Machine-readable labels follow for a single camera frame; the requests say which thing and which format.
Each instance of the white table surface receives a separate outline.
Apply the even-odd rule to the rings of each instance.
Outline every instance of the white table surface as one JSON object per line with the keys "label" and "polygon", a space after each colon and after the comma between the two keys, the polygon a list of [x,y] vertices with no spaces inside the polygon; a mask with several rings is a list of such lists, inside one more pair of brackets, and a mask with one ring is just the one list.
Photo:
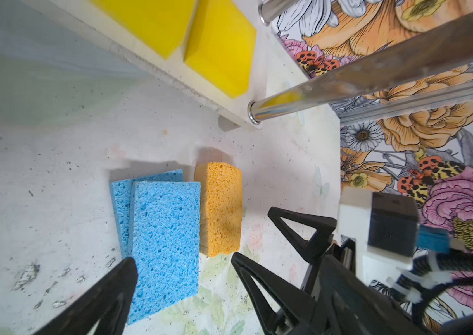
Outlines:
{"label": "white table surface", "polygon": [[[269,90],[276,85],[286,83]],[[0,334],[34,332],[120,261],[109,181],[176,168],[190,181],[208,160],[242,170],[241,252],[299,286],[306,264],[267,212],[337,216],[339,120],[330,109],[223,132],[211,109],[154,77],[93,78],[0,58]],[[324,197],[313,193],[317,167],[330,185]],[[30,264],[37,277],[14,290]],[[125,333],[262,333],[229,257],[200,255],[199,285],[200,301]]]}

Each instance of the floral wallpaper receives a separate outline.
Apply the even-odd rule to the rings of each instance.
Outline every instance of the floral wallpaper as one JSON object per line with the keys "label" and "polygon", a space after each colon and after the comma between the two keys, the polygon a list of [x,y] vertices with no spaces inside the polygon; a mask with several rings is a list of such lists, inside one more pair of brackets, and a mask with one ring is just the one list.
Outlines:
{"label": "floral wallpaper", "polygon": [[[299,0],[272,22],[272,29],[313,78],[471,12],[473,0]],[[473,63],[330,106],[349,111],[471,80]]]}
{"label": "floral wallpaper", "polygon": [[[465,77],[467,71],[465,66],[375,96],[393,97],[406,87],[428,87],[445,77]],[[421,224],[448,230],[466,252],[473,252],[473,101],[346,126],[340,143],[341,189],[413,197]],[[414,256],[425,252],[417,250]],[[469,276],[473,273],[453,273],[454,278]],[[387,293],[381,283],[374,286]],[[471,313],[473,287],[451,288],[433,302],[425,322],[437,330],[443,322]]]}

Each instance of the orange sponge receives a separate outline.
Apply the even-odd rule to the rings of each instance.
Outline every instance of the orange sponge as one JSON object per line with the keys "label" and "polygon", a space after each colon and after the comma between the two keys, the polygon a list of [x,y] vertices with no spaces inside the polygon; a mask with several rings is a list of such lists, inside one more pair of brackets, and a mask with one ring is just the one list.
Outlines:
{"label": "orange sponge", "polygon": [[196,167],[201,183],[199,251],[214,257],[240,250],[242,230],[242,172],[227,163]]}

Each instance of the metal rod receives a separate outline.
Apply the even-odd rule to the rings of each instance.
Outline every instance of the metal rod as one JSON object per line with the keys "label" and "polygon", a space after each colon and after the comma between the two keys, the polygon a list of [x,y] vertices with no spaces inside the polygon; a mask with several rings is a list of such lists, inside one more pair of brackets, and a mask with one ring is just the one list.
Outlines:
{"label": "metal rod", "polygon": [[269,25],[273,19],[280,16],[298,0],[266,0],[259,5],[260,20]]}
{"label": "metal rod", "polygon": [[473,13],[385,50],[327,71],[289,90],[252,101],[252,123],[370,94],[473,61]]}

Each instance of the sponge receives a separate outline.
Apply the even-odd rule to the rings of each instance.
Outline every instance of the sponge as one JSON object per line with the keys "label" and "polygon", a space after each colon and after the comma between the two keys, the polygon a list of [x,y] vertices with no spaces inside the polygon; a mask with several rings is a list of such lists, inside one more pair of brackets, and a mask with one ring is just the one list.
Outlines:
{"label": "sponge", "polygon": [[155,175],[125,179],[110,183],[111,201],[113,203],[113,213],[117,225],[117,235],[121,247],[123,258],[130,256],[127,254],[129,244],[129,218],[130,218],[130,192],[133,182],[182,182],[182,170],[167,171]]}
{"label": "sponge", "polygon": [[132,184],[131,255],[138,284],[128,324],[199,290],[199,196],[195,182]]}
{"label": "sponge", "polygon": [[199,0],[184,63],[234,99],[248,90],[256,37],[231,0]]}
{"label": "sponge", "polygon": [[206,163],[196,167],[193,180],[201,183],[201,253],[240,250],[242,172],[227,163]]}
{"label": "sponge", "polygon": [[164,59],[183,43],[196,3],[195,0],[92,2]]}

